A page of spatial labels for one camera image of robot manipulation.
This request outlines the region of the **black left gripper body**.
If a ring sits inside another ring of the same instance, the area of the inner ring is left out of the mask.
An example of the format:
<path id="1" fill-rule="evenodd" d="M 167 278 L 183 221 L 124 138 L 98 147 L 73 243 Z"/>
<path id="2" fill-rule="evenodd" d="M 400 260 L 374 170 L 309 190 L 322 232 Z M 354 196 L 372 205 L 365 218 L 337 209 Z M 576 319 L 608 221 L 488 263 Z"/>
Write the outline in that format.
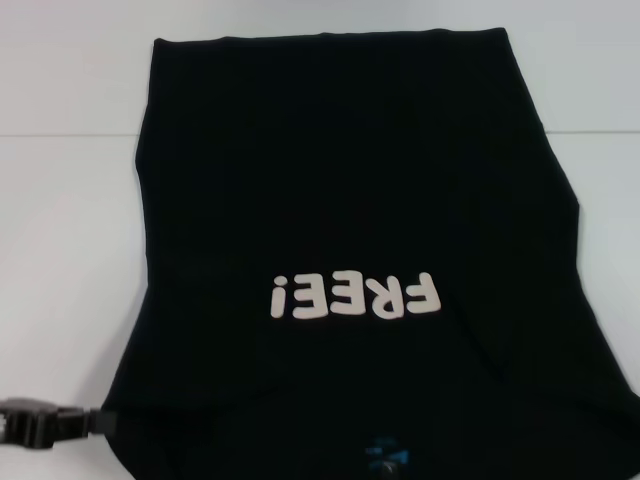
<path id="1" fill-rule="evenodd" d="M 52 448 L 59 407 L 40 400 L 1 401 L 1 444 L 23 448 Z"/>

